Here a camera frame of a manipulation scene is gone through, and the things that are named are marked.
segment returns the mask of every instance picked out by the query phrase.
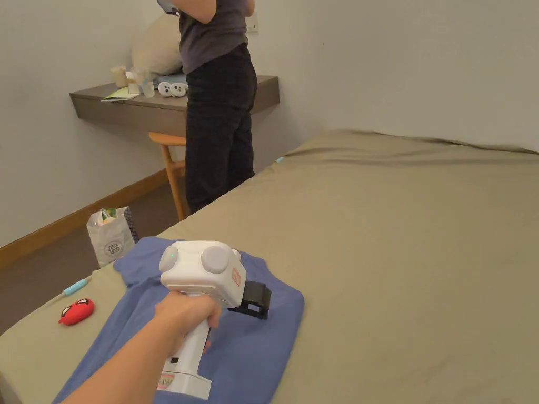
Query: paper bag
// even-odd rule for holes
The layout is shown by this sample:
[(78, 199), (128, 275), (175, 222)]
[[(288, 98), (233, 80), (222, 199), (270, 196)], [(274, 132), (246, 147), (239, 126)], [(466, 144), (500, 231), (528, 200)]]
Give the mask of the paper bag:
[(102, 209), (86, 224), (99, 267), (122, 258), (139, 241), (129, 207)]

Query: beige bedsheet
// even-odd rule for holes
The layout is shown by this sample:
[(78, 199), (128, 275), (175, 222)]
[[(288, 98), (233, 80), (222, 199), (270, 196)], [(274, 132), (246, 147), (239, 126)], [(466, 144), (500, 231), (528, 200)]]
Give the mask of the beige bedsheet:
[[(538, 208), (538, 155), (340, 131), (162, 236), (222, 240), (303, 292), (274, 403), (532, 403)], [(107, 267), (86, 322), (57, 326), (71, 297), (2, 335), (6, 401), (50, 402), (124, 289)]]

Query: black pants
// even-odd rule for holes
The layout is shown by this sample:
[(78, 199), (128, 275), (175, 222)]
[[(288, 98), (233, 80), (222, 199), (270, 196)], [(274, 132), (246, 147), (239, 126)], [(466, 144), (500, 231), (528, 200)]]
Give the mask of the black pants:
[(247, 44), (187, 75), (185, 192), (191, 213), (251, 178), (257, 76)]

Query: handheld device handle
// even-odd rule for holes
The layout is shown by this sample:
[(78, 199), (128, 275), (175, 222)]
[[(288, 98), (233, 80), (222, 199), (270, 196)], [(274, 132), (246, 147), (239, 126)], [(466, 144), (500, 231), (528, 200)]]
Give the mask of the handheld device handle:
[(209, 332), (208, 320), (204, 320), (185, 336), (180, 349), (172, 355), (174, 361), (177, 358), (175, 372), (198, 375), (198, 366)]

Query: paper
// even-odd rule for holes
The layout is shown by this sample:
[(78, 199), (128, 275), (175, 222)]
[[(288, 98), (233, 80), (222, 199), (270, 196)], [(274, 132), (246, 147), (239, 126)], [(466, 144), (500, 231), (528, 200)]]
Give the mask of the paper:
[(135, 98), (138, 94), (130, 94), (127, 87), (120, 88), (118, 91), (115, 91), (108, 97), (103, 98), (101, 101), (110, 102), (110, 101), (125, 101)]

